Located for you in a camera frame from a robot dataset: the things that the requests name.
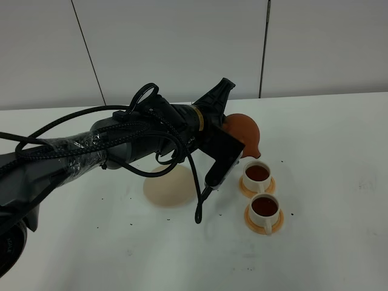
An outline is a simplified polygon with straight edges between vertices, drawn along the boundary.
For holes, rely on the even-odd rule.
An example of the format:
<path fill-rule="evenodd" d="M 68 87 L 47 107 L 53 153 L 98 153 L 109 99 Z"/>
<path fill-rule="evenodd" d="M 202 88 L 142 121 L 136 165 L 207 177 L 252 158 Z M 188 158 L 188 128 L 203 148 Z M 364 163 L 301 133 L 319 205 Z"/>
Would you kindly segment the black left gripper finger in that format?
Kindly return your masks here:
<path fill-rule="evenodd" d="M 193 105 L 199 109 L 206 121 L 223 121 L 229 94 L 235 86 L 232 81 L 223 78 Z"/>

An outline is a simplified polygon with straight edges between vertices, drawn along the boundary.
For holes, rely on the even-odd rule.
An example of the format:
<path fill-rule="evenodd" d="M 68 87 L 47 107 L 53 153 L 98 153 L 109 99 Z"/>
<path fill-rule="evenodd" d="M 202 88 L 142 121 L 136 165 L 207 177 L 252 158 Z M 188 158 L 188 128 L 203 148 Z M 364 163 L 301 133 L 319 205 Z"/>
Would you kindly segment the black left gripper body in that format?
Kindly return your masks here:
<path fill-rule="evenodd" d="M 226 104 L 220 102 L 197 102 L 192 105 L 178 105 L 186 129 L 180 133 L 187 150 L 199 149 L 206 155 L 219 155 L 219 136 Z"/>

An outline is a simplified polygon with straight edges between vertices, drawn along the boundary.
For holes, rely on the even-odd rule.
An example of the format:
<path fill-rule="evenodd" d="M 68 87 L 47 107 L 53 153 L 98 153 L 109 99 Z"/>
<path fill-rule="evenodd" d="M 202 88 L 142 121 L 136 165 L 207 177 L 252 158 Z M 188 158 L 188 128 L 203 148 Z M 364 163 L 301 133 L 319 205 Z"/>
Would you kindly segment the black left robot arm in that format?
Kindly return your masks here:
<path fill-rule="evenodd" d="M 129 105 L 98 106 L 63 116 L 16 142 L 1 155 L 1 273 L 20 258 L 28 231 L 38 226 L 40 203 L 54 189 L 90 170 L 124 168 L 145 178 L 164 176 L 200 150 L 213 158 L 205 186 L 195 186 L 195 222 L 202 205 L 238 162 L 243 145 L 222 127 L 233 82 L 222 79 L 191 105 L 171 104 L 154 83 Z"/>

